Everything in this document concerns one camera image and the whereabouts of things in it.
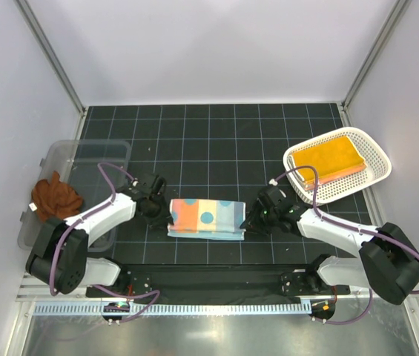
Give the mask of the light blue orange towel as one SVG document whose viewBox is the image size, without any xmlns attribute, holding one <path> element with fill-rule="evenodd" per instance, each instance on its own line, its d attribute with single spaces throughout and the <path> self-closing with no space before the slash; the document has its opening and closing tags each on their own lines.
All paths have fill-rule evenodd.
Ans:
<svg viewBox="0 0 419 356">
<path fill-rule="evenodd" d="M 173 224 L 168 236 L 175 238 L 243 241 L 245 203 L 228 200 L 173 199 L 170 203 Z"/>
</svg>

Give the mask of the yellow blue patterned towel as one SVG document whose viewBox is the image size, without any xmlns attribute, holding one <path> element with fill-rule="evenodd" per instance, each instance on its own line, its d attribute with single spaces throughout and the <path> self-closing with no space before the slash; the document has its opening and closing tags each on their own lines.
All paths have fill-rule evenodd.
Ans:
<svg viewBox="0 0 419 356">
<path fill-rule="evenodd" d="M 288 162 L 292 168 L 310 165 L 315 170 L 320 169 L 327 173 L 361 164 L 366 165 L 365 159 L 347 136 L 339 136 L 295 151 L 288 155 Z"/>
</svg>

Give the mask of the dark brown towel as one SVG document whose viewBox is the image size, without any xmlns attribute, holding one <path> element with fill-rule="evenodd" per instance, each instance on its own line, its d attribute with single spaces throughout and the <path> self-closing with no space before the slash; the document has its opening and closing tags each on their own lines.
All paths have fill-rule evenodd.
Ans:
<svg viewBox="0 0 419 356">
<path fill-rule="evenodd" d="M 64 220 L 77 215 L 84 202 L 83 198 L 54 171 L 50 180 L 41 179 L 31 192 L 32 203 L 41 222 L 51 217 Z"/>
</svg>

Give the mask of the orange polka dot towel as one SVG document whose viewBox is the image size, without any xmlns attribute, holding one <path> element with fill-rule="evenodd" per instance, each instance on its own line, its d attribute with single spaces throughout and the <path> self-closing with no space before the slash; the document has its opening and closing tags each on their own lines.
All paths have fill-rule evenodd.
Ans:
<svg viewBox="0 0 419 356">
<path fill-rule="evenodd" d="M 321 171 L 320 169 L 317 169 L 317 175 L 318 175 L 318 185 L 325 185 L 328 184 L 330 182 L 334 182 L 337 181 L 339 179 L 345 178 L 347 176 L 350 176 L 352 174 L 356 174 L 359 172 L 362 172 L 366 169 L 366 165 L 365 164 L 361 164 L 358 166 L 353 166 L 350 168 L 344 168 L 342 170 L 339 171 L 333 171 L 331 173 L 327 173 L 324 171 Z M 304 180 L 303 181 L 303 187 L 305 190 L 313 190 L 314 189 L 314 175 L 313 175 L 313 171 L 311 171 L 312 174 L 312 178 L 308 179 L 308 180 Z"/>
</svg>

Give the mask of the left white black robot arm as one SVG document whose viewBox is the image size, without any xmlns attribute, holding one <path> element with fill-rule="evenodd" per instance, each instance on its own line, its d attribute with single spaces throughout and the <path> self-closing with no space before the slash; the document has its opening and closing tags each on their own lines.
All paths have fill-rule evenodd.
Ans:
<svg viewBox="0 0 419 356">
<path fill-rule="evenodd" d="M 113 297 L 126 293 L 128 271 L 110 258 L 88 256 L 89 248 L 115 227 L 141 217 L 150 227 L 171 225 L 164 193 L 167 181 L 144 174 L 94 207 L 65 219 L 51 217 L 39 231 L 25 271 L 46 283 L 52 295 L 69 294 L 81 286 L 102 286 Z"/>
</svg>

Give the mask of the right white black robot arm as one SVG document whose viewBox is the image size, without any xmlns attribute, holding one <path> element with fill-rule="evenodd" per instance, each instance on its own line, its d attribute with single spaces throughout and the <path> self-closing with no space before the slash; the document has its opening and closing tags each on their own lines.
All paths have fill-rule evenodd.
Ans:
<svg viewBox="0 0 419 356">
<path fill-rule="evenodd" d="M 349 253 L 348 258 L 319 256 L 306 268 L 307 288 L 315 294 L 331 286 L 355 286 L 400 305 L 419 293 L 419 253 L 394 224 L 380 228 L 355 224 L 299 204 L 277 186 L 267 185 L 257 193 L 240 227 L 260 234 L 278 228 Z"/>
</svg>

